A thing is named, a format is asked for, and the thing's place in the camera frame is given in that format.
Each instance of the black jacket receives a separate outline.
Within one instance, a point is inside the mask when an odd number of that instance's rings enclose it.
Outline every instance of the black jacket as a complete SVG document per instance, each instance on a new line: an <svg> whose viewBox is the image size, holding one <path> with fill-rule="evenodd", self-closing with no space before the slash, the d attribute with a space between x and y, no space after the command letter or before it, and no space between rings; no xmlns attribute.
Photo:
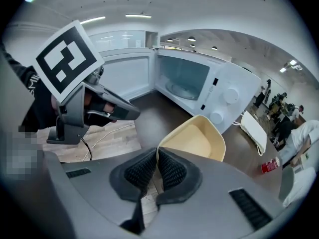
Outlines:
<svg viewBox="0 0 319 239"><path fill-rule="evenodd" d="M14 60L7 53L2 42L0 42L0 51L29 92L34 96L34 102L22 123L23 130L37 132L38 129L55 126L57 115L51 105L51 93L40 80L34 68L32 66L22 66Z"/></svg>

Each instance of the beige tray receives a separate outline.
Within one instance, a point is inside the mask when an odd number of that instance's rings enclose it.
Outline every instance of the beige tray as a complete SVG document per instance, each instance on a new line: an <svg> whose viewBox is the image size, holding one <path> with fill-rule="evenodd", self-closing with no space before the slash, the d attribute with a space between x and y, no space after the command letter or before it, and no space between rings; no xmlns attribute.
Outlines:
<svg viewBox="0 0 319 239"><path fill-rule="evenodd" d="M159 143L159 147L178 149L218 161L223 161L226 151L224 138L202 115L194 116L177 127Z"/></svg>

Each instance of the hand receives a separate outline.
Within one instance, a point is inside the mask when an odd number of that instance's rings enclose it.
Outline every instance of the hand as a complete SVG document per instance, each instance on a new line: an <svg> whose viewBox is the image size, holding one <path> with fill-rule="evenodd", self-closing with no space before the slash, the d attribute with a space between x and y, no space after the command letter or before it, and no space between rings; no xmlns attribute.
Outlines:
<svg viewBox="0 0 319 239"><path fill-rule="evenodd" d="M290 165L291 165L292 167L295 167L296 164L297 164L297 162L298 162L298 158L297 158L297 157L294 157L294 158L292 159L292 161L290 162Z"/></svg>
<svg viewBox="0 0 319 239"><path fill-rule="evenodd" d="M92 99L92 95L90 93L85 93L84 106L88 106L91 102L91 99ZM51 96L51 104L52 104L52 108L55 110L55 113L57 114L56 98L53 95ZM104 105L103 111L107 113L112 113L113 110L114 110L114 105L112 103L106 102L106 104Z"/></svg>

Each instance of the desk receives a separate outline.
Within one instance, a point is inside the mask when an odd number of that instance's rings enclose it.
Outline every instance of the desk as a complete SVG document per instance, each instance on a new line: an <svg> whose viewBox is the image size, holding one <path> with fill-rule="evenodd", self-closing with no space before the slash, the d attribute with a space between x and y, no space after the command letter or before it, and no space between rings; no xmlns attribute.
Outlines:
<svg viewBox="0 0 319 239"><path fill-rule="evenodd" d="M157 91L137 98L131 103L141 110L135 126L142 148L157 147L166 135L191 118L190 114ZM267 141L266 153L260 157L252 139L239 126L231 126L223 137L226 143L224 162L246 173L257 184L278 197L282 168L267 174L262 174L260 168L261 164L278 156L271 142ZM159 174L155 176L154 184L160 192L158 180Z"/></svg>
<svg viewBox="0 0 319 239"><path fill-rule="evenodd" d="M232 125L223 137L226 143L224 162L244 172L257 184L278 197L283 173L282 166L266 174L263 174L260 168L263 163L279 157L270 140L267 139L266 152L263 156L259 156L256 144L239 126Z"/></svg>

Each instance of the wooden table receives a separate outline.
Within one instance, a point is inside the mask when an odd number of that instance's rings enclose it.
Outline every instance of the wooden table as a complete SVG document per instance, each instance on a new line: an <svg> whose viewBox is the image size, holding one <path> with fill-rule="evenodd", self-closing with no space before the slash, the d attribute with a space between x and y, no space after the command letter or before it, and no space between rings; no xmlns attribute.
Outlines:
<svg viewBox="0 0 319 239"><path fill-rule="evenodd" d="M257 184L278 197L283 173L282 166L266 174L261 172L261 165L272 158L278 157L281 161L270 140L267 139L266 152L263 156L259 156L256 144L239 126L232 125L223 137L226 143L223 162L244 172Z"/></svg>

